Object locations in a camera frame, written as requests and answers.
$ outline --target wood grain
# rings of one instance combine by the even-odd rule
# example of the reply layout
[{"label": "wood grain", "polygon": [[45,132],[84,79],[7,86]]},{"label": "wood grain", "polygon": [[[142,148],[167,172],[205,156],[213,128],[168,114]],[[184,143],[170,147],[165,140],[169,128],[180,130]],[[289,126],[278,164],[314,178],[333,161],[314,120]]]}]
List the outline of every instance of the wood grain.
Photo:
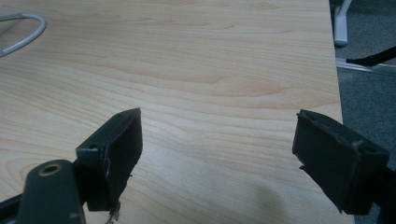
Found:
[{"label": "wood grain", "polygon": [[[0,10],[48,22],[0,59],[0,200],[140,107],[144,151],[120,223],[352,223],[291,153],[301,108],[341,120],[328,1],[3,0]],[[1,22],[0,46],[36,25]]]}]

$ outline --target light wood surface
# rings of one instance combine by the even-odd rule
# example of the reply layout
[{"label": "light wood surface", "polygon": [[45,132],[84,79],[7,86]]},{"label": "light wood surface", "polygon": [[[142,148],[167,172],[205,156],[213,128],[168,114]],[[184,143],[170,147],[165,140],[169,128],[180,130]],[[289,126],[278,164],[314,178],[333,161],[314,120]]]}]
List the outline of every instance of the light wood surface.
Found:
[{"label": "light wood surface", "polygon": [[[301,108],[341,120],[328,4],[2,0],[0,13],[48,26],[0,58],[0,200],[140,107],[143,155],[120,223],[352,223],[291,153]],[[1,22],[1,47],[37,25]]]}]

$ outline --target floor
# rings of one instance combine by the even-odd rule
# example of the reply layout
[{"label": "floor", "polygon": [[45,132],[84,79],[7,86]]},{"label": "floor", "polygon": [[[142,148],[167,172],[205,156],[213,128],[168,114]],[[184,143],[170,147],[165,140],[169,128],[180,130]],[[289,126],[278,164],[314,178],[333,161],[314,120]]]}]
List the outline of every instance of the floor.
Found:
[{"label": "floor", "polygon": [[[331,12],[342,0],[331,0]],[[354,0],[347,13],[348,44],[337,58],[362,58],[396,46],[396,1]],[[396,60],[386,62],[396,64]],[[337,69],[344,124],[391,153],[396,168],[396,77]],[[356,224],[376,223],[379,209],[355,216]]]}]

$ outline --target wire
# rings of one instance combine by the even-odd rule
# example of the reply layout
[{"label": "wire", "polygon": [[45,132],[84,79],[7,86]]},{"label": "wire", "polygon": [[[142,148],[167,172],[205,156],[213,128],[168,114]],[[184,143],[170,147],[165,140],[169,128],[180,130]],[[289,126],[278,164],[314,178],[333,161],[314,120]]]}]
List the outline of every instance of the wire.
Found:
[{"label": "wire", "polygon": [[28,14],[28,13],[23,13],[23,12],[17,12],[17,13],[9,13],[9,14],[3,14],[0,15],[0,21],[9,21],[9,20],[19,20],[19,19],[35,19],[40,21],[40,25],[38,28],[29,36],[24,38],[22,41],[6,48],[2,49],[0,51],[0,57],[9,54],[17,49],[22,48],[23,46],[29,44],[32,42],[34,39],[36,39],[39,35],[43,33],[43,31],[46,29],[46,21],[38,15],[35,14]]}]

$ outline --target wooden table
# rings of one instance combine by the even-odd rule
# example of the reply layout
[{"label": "wooden table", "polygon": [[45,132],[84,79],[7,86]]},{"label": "wooden table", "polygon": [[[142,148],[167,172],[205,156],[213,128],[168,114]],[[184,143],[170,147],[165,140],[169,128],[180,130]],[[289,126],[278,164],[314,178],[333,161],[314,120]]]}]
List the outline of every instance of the wooden table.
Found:
[{"label": "wooden table", "polygon": [[[352,223],[291,153],[301,108],[341,120],[327,0],[3,0],[45,32],[0,58],[0,200],[140,107],[120,223]],[[35,21],[0,23],[0,45]],[[104,223],[106,213],[86,213]]]}]

